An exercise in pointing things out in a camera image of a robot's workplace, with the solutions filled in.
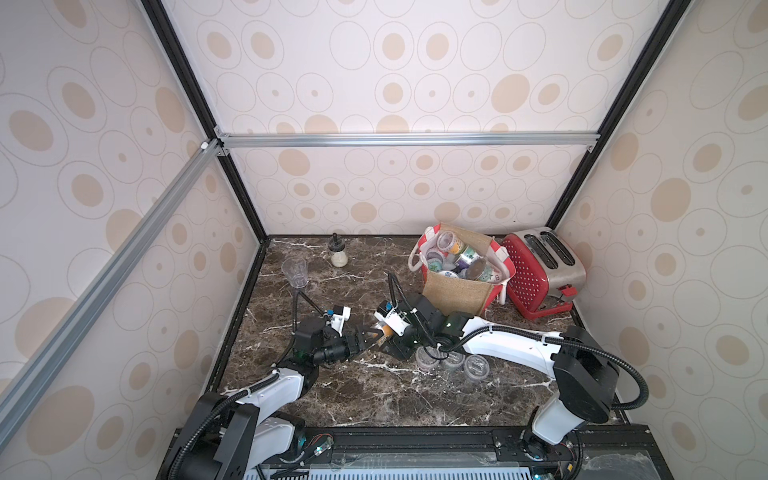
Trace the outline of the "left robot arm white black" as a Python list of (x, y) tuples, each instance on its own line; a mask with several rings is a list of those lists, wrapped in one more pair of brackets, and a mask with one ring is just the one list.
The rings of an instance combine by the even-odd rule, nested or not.
[(344, 315), (320, 309), (301, 290), (293, 295), (292, 319), (291, 341), (268, 376), (229, 396), (199, 398), (163, 459), (160, 479), (241, 479), (274, 455), (294, 449), (304, 457), (299, 422), (275, 414), (312, 388), (321, 366), (365, 352), (383, 332), (344, 331)]

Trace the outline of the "seed jar orange label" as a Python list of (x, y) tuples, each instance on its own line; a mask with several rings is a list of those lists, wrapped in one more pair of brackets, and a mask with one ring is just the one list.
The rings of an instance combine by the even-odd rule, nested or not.
[(395, 334), (395, 331), (386, 324), (378, 325), (378, 329), (381, 331), (381, 335), (376, 341), (376, 345), (383, 346)]

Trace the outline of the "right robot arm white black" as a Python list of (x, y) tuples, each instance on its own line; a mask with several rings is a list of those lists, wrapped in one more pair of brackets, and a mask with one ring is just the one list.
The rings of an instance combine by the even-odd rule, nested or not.
[(440, 360), (452, 353), (487, 356), (534, 369), (557, 384), (558, 392), (537, 407), (524, 430), (530, 449), (557, 445), (585, 423), (603, 424), (613, 410), (634, 410), (650, 389), (624, 359), (603, 350), (583, 328), (564, 332), (527, 330), (487, 321), (466, 312), (449, 315), (423, 295), (412, 302), (384, 300), (375, 310), (387, 340), (383, 350), (403, 360), (420, 347)]

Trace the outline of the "seed jar red label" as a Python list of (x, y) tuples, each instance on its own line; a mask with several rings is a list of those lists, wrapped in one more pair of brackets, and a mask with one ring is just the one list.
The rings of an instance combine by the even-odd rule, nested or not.
[(465, 363), (465, 355), (459, 352), (450, 352), (444, 359), (441, 360), (441, 365), (444, 369), (449, 371), (456, 371), (463, 367)]

